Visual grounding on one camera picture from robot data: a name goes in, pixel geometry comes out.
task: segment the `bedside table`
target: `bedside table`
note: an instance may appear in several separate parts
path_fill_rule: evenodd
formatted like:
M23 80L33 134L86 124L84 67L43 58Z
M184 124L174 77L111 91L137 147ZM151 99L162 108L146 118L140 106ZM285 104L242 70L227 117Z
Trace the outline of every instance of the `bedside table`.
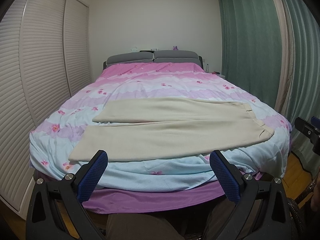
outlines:
M222 75L222 74L216 74L218 77L222 78L222 79L226 79L226 76Z

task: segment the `louvered wardrobe door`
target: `louvered wardrobe door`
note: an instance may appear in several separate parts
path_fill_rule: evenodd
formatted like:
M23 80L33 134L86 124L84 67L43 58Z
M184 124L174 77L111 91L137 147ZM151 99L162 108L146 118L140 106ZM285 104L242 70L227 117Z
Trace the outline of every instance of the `louvered wardrobe door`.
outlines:
M35 129L19 68L19 32L25 3L15 0L0 22L0 195L17 211L32 179L29 133Z
M70 98L62 48L65 1L28 0L22 19L22 70L37 124Z
M91 83L88 56L88 8L67 0L64 16L64 52L71 95Z

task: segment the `bed frame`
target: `bed frame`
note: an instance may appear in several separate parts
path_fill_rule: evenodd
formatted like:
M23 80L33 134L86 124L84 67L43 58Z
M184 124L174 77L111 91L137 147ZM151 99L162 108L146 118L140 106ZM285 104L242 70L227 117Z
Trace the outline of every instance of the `bed frame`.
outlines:
M155 52L140 51L111 56L103 63L103 69L118 63L195 63L203 69L202 57L188 50L158 50Z

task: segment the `purple bed skirt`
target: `purple bed skirt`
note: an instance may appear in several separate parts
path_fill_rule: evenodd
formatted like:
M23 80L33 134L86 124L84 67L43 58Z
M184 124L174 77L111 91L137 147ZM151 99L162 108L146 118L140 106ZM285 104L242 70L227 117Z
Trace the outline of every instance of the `purple bed skirt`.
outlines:
M260 179L261 176L259 172L255 178ZM34 178L55 180L39 171L35 172ZM98 214L147 213L193 206L222 195L224 192L218 181L204 183L193 189L171 192L137 192L102 188L94 190L90 199L83 202L83 207Z

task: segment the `blue gripper pad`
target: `blue gripper pad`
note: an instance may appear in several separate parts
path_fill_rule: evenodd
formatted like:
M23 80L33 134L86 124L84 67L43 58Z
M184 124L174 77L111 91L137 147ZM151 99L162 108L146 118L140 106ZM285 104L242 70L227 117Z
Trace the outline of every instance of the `blue gripper pad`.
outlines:
M230 171L215 151L210 154L209 160L211 169L216 175L224 193L226 194L226 197L228 200L237 204L240 200L240 190L237 181L231 175Z
M311 118L311 124L317 129L320 129L320 119L316 118L315 116Z
M107 165L108 155L105 151L102 151L78 185L77 199L80 203L89 200L93 190L106 170Z

